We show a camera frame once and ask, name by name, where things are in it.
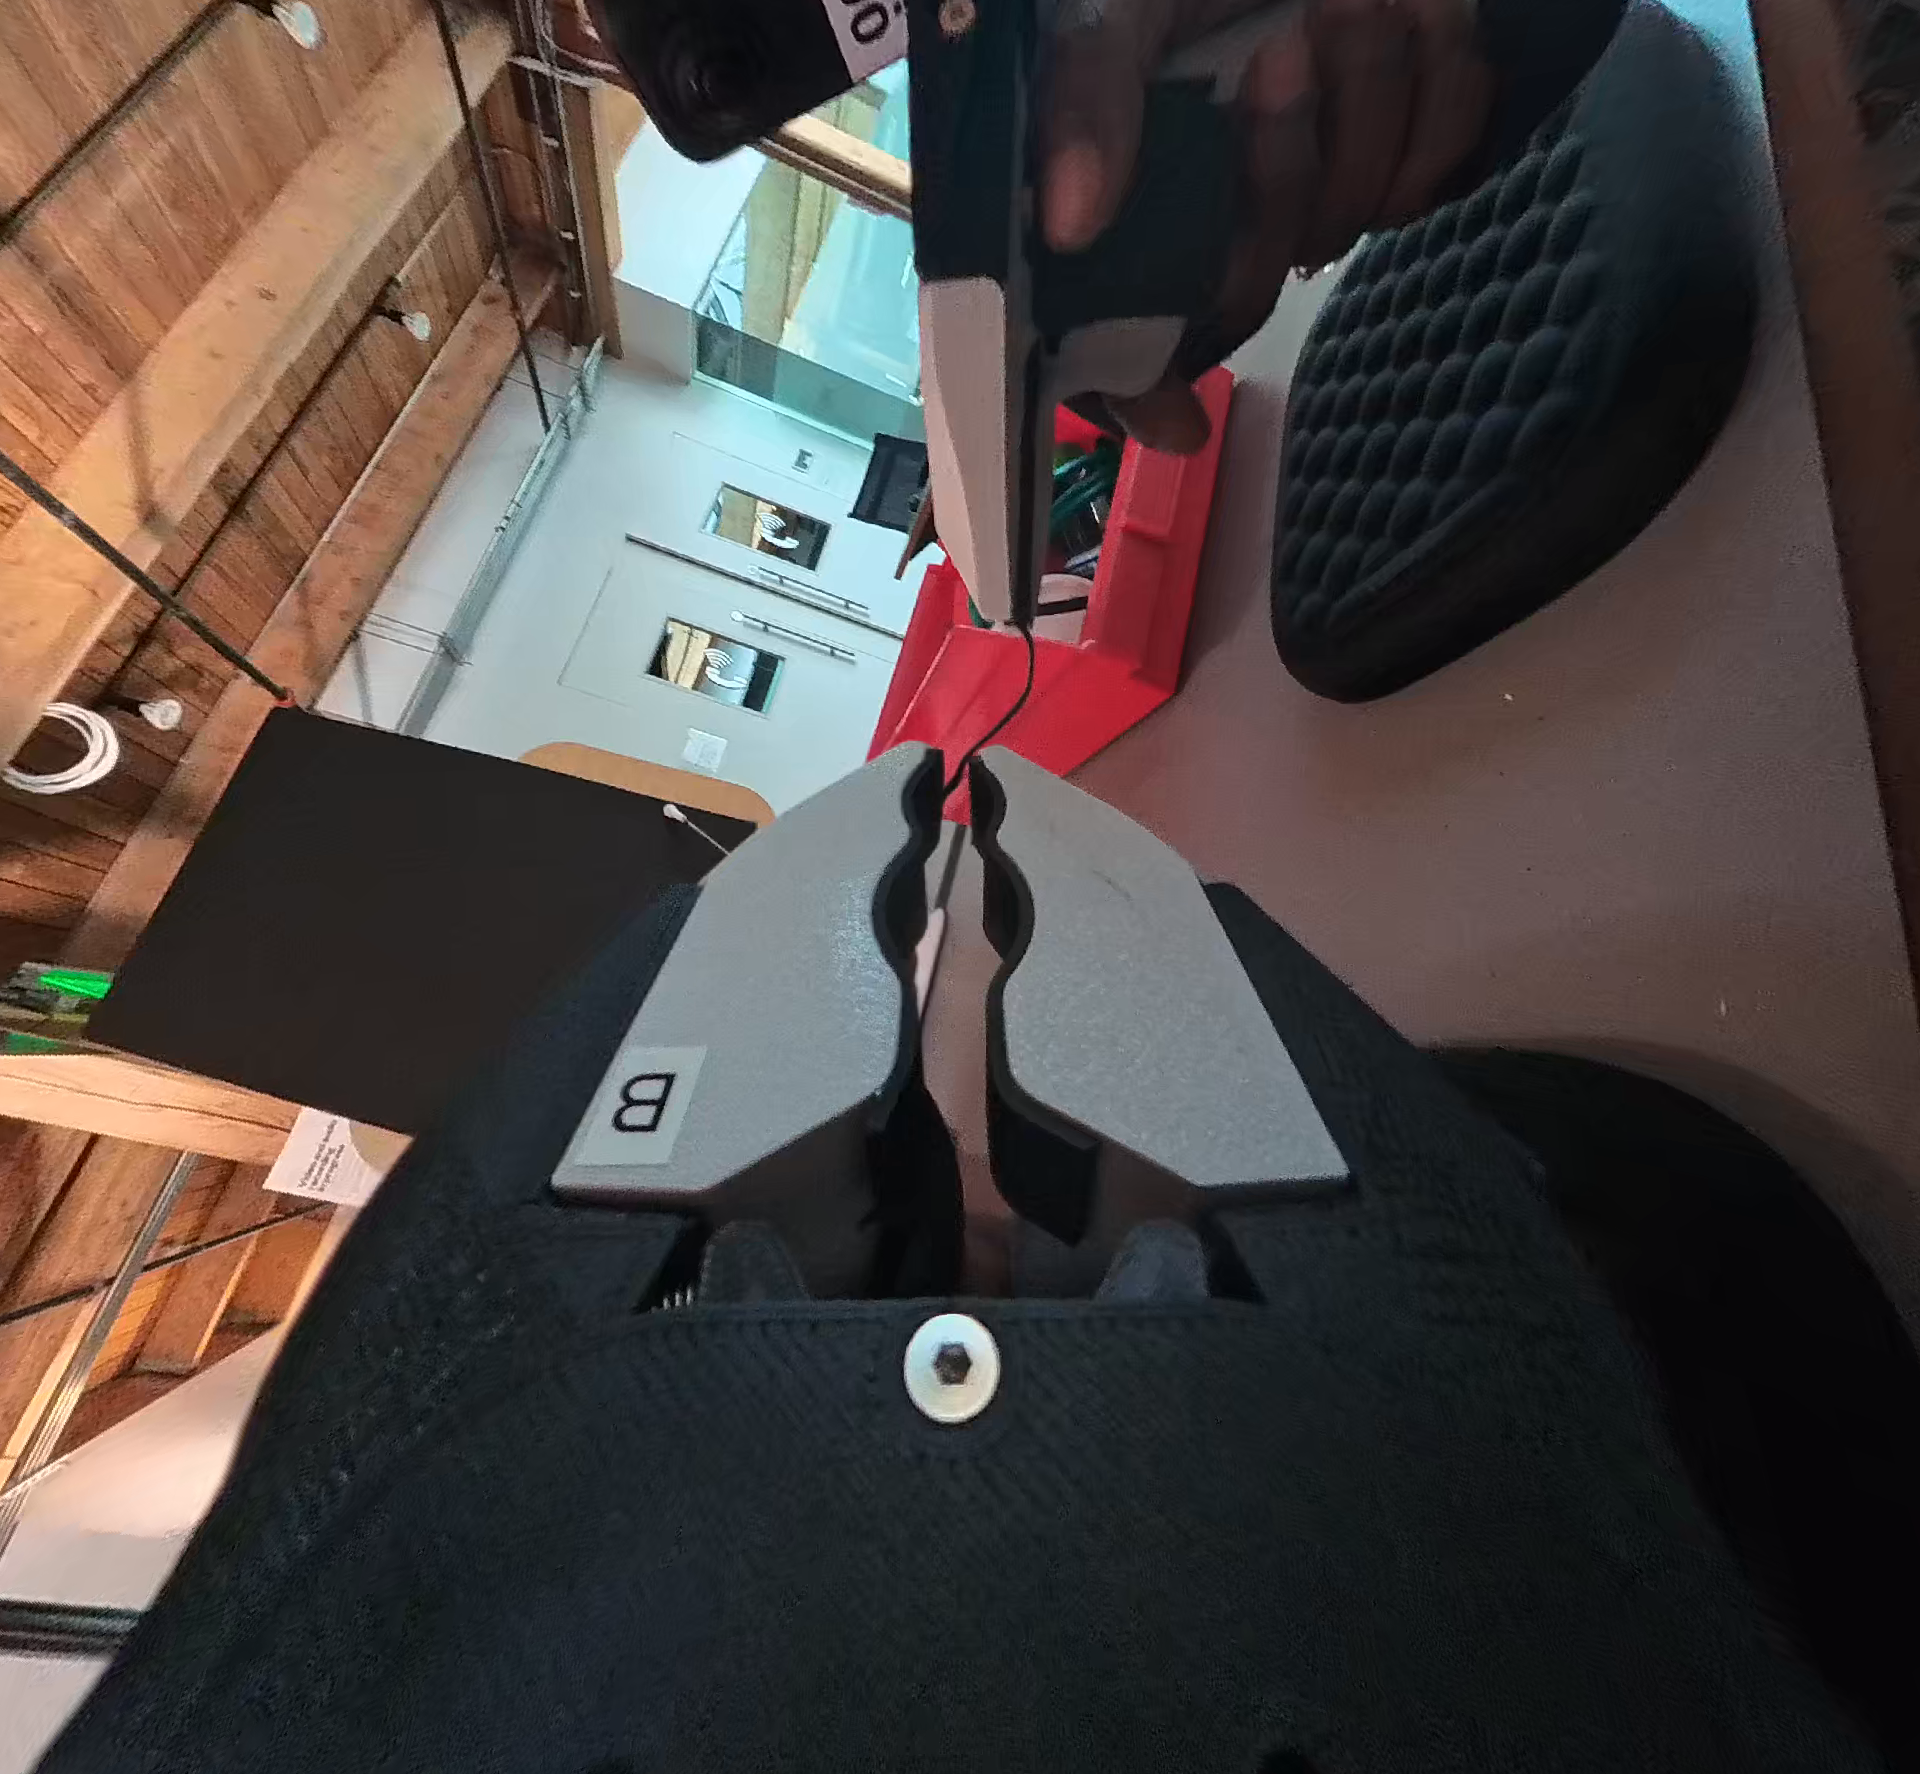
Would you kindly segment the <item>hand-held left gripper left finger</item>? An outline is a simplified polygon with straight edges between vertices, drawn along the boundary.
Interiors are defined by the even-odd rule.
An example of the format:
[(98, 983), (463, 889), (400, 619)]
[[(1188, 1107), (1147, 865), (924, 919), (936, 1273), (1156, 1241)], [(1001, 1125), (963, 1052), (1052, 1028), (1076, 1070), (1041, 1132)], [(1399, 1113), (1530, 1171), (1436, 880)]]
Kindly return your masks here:
[(701, 882), (551, 1176), (576, 1204), (772, 1227), (817, 1295), (961, 1268), (960, 1159), (924, 1090), (916, 951), (946, 763), (907, 744)]

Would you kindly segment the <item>green lit device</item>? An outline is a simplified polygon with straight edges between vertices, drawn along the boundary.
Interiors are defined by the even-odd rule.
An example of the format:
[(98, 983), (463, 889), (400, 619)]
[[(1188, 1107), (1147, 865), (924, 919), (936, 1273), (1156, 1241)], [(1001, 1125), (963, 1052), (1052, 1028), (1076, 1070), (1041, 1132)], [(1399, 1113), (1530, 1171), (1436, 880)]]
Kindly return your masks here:
[(110, 986), (108, 970), (19, 965), (2, 980), (2, 1055), (65, 1056), (92, 1050), (91, 1022)]

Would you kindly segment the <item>white paper sign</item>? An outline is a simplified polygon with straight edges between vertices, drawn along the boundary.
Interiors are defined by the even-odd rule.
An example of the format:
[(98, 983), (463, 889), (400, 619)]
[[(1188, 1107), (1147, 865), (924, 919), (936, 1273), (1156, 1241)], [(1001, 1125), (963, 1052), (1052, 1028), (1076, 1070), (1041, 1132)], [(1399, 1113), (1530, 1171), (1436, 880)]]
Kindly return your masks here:
[(336, 1207), (364, 1207), (385, 1184), (409, 1136), (301, 1107), (271, 1167), (265, 1189)]

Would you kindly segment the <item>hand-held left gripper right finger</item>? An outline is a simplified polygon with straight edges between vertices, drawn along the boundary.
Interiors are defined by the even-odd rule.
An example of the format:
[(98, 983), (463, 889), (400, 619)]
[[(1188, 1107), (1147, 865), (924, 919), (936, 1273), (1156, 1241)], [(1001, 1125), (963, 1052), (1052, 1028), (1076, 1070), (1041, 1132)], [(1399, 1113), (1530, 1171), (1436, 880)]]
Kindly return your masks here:
[(1102, 1273), (1154, 1219), (1328, 1196), (1349, 1167), (1202, 879), (1009, 748), (970, 763), (988, 1132), (1038, 1273)]

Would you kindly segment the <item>black panel with wooden rim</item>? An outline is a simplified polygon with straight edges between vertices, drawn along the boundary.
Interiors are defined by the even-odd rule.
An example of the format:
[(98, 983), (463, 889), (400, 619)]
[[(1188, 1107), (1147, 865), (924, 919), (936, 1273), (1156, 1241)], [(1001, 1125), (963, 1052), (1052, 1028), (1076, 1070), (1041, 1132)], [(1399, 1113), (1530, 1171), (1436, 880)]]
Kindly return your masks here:
[(121, 1056), (421, 1134), (659, 896), (738, 845), (639, 792), (277, 707), (91, 1022)]

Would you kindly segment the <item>frosted glass partition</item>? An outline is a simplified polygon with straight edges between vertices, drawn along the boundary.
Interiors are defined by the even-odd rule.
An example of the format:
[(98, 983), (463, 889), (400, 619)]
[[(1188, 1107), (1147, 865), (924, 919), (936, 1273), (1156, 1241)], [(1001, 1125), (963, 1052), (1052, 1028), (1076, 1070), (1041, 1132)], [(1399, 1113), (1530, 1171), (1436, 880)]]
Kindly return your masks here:
[(914, 233), (819, 163), (754, 178), (693, 300), (693, 363), (850, 439), (924, 436)]

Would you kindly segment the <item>white door with window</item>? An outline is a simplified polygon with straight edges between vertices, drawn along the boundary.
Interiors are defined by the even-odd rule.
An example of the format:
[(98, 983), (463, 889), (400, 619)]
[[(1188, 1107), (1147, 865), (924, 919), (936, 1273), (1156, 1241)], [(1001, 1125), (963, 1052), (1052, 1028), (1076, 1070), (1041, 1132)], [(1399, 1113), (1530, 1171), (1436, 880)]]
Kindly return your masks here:
[[(798, 447), (815, 453), (807, 473), (792, 467)], [(850, 518), (868, 464), (827, 443), (750, 449), (678, 432), (620, 529), (635, 545), (903, 632), (924, 567), (901, 574), (904, 535)]]
[(850, 613), (627, 542), (558, 682), (685, 731), (861, 755), (897, 657), (901, 636)]

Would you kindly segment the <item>red plastic bin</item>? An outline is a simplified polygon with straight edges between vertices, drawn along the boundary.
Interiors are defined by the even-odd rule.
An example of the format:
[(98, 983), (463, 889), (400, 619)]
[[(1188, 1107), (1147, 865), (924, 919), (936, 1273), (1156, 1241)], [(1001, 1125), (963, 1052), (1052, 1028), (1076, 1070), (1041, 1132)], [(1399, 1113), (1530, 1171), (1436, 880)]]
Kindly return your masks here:
[[(1202, 451), (1176, 457), (1136, 441), (1120, 451), (1080, 636), (1038, 638), (1033, 688), (996, 738), (1057, 777), (1085, 766), (1180, 691), (1233, 392), (1229, 368), (1201, 378), (1199, 396), (1213, 422)], [(1023, 674), (1019, 638), (975, 625), (955, 565), (930, 565), (869, 755), (909, 741), (957, 759), (1014, 701)]]

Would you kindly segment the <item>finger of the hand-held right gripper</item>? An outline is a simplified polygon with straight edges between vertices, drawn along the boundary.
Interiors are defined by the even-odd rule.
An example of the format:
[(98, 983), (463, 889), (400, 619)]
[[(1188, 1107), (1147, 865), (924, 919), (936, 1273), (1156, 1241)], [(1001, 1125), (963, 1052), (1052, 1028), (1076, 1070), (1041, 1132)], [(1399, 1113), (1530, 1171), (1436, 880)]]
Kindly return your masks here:
[(994, 625), (1039, 603), (1043, 359), (1020, 292), (994, 277), (924, 280), (918, 295), (924, 441), (938, 542)]

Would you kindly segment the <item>black office chair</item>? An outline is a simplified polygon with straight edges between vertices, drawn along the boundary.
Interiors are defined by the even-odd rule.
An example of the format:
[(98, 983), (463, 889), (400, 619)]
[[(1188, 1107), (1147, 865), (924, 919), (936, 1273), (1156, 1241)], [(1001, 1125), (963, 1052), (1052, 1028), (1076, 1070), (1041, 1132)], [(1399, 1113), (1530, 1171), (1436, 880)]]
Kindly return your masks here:
[(927, 481), (924, 439), (879, 433), (871, 443), (850, 518), (910, 534), (924, 503)]

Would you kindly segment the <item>black bumpy cushion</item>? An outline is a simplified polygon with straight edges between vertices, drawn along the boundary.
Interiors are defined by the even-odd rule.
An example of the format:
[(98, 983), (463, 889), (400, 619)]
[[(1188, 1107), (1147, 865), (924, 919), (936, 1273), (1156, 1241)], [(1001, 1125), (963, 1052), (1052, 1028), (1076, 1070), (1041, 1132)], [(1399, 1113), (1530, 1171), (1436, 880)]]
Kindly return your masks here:
[(1286, 399), (1270, 611), (1312, 694), (1428, 680), (1679, 496), (1756, 328), (1747, 146), (1710, 38), (1632, 0), (1515, 162), (1355, 250)]

